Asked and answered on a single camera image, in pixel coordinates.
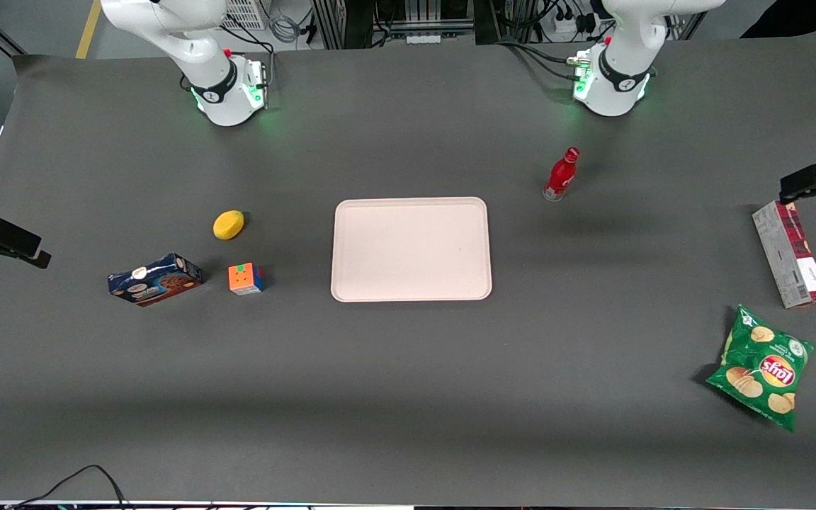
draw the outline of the yellow sponge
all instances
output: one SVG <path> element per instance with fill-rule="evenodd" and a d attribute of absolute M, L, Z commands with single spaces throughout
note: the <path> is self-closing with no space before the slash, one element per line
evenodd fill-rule
<path fill-rule="evenodd" d="M 213 223 L 213 235 L 227 241 L 237 236 L 244 228 L 244 214 L 240 210 L 227 210 Z"/>

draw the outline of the rubik's cube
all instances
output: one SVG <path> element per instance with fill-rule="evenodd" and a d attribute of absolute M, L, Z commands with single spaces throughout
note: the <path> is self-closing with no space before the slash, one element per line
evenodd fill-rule
<path fill-rule="evenodd" d="M 239 296 L 263 292 L 263 271 L 250 262 L 229 266 L 229 290 Z"/>

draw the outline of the pink tray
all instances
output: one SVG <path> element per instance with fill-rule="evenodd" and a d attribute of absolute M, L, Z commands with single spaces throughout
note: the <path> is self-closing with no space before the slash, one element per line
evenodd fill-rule
<path fill-rule="evenodd" d="M 482 300 L 492 289 L 487 204 L 345 200 L 336 208 L 331 281 L 343 302 Z"/>

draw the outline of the lay's logo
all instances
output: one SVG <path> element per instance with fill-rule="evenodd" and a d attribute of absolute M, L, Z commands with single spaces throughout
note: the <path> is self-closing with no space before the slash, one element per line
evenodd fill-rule
<path fill-rule="evenodd" d="M 764 379 L 775 387 L 785 387 L 793 384 L 795 380 L 795 370 L 785 359 L 780 356 L 770 355 L 761 362 L 761 374 Z"/>

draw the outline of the lay's chips bag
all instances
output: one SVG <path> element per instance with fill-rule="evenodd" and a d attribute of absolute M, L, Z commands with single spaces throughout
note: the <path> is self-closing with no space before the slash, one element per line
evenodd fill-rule
<path fill-rule="evenodd" d="M 813 351 L 739 305 L 720 367 L 707 382 L 794 432 L 795 391 Z"/>

